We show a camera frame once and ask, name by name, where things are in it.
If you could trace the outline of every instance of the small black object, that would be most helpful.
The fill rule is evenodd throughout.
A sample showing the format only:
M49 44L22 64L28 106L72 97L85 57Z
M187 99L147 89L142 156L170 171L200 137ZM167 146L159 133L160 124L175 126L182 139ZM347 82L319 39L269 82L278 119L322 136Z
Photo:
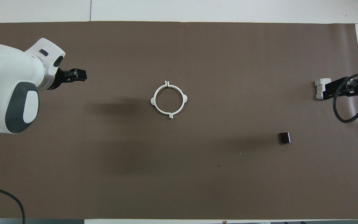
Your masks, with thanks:
M70 71L62 71L61 68L57 68L55 79L51 87L47 89L56 89L64 82L85 81L86 79L87 76L85 70L73 68Z
M291 143L291 137L289 132L282 132L281 135L281 142L283 144Z

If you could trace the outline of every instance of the white ring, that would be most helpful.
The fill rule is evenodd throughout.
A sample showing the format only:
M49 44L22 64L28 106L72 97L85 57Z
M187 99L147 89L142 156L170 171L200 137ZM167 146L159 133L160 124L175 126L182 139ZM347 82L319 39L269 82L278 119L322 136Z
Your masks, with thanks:
M182 106L180 106L180 108L179 108L177 111L175 111L175 112L173 112L173 113L165 112L165 111L162 111L162 110L157 106L157 102L156 102L155 98L157 97L158 92L159 92L161 89L163 89L163 88L174 88L174 89L176 89L177 91L179 91L180 94L182 95L182 97L183 97ZM168 115L170 119L173 119L173 115L179 113L179 112L182 110L183 106L185 105L185 102L187 102L187 95L184 95L183 92L182 92L182 90L180 90L180 88L178 88L177 86L170 85L170 84L169 84L169 81L165 81L165 85L160 86L160 87L155 91L154 97L153 97L150 101L151 101L152 105L154 105L155 108L158 109L158 111L160 111L160 112L163 113L163 114Z

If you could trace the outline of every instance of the black wire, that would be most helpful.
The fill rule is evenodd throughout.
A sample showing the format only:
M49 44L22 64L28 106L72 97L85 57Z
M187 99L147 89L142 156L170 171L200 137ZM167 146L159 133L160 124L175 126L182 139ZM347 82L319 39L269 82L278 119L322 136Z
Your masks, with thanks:
M4 190L0 189L0 193L5 194L5 195L13 198L13 200L15 200L19 204L19 207L20 207L20 210L21 210L21 217L23 218L22 224L25 224L26 223L26 216L24 214L24 208L23 208L23 205L21 204L20 200L18 198L16 198L14 195L12 195L11 193L6 192Z
M334 114L337 117L337 119L343 123L350 123L350 122L354 121L355 119L358 119L358 112L350 119L343 119L339 115L338 110L337 110L337 98L338 98L339 92L341 91L341 88L346 84L346 82L348 82L352 78L356 78L356 77L358 77L358 74L355 74L355 75L345 78L344 81L338 86L337 91L335 91L334 100L332 101L333 108L334 108Z

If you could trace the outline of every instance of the brown surface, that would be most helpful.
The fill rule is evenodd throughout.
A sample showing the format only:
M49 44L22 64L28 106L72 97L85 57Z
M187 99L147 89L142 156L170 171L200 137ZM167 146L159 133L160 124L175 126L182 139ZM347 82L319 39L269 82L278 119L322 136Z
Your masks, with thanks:
M353 24L0 24L0 44L40 37L89 79L0 134L0 188L29 218L358 218L358 120L314 99L314 80L358 72ZM150 104L165 80L189 97L174 120ZM0 195L0 217L19 216Z

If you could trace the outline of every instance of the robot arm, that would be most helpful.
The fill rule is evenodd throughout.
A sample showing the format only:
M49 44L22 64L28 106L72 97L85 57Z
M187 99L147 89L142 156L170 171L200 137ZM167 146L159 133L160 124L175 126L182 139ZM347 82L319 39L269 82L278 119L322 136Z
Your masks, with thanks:
M317 87L316 98L320 100L333 99L335 116L343 123L350 123L358 118L358 112L350 119L343 119L337 111L338 96L358 96L358 74L343 77L331 82L330 78L321 78L315 81Z
M20 133L38 114L38 91L85 81L86 72L59 68L65 52L41 38L27 51L0 44L0 132Z

